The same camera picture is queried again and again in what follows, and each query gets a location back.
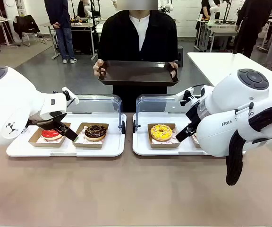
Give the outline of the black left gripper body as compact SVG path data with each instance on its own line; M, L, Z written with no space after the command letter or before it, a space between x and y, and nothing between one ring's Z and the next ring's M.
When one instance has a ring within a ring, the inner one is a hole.
M38 126L44 130L56 130L60 126L63 126L64 123L61 121L67 114L61 114L59 116L53 117L50 120L34 120L28 119L25 128L28 126Z

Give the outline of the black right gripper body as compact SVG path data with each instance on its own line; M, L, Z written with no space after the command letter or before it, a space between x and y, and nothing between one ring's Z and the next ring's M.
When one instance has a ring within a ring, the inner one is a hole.
M186 116L191 121L191 123L188 124L188 129L197 129L201 119L197 113L197 109L199 106L199 101L197 101L195 104L193 104L190 109L186 112Z

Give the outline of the person's left hand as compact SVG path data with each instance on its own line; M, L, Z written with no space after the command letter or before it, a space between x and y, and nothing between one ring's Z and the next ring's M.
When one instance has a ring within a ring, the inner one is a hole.
M171 77L174 78L177 76L178 73L178 65L175 62L170 62L169 64L171 65Z

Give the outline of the person's right hand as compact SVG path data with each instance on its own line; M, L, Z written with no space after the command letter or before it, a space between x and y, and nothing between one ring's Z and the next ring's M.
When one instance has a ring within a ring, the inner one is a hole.
M103 75L105 76L106 69L103 68L104 61L101 59L98 59L95 65L93 66L93 72L95 76Z

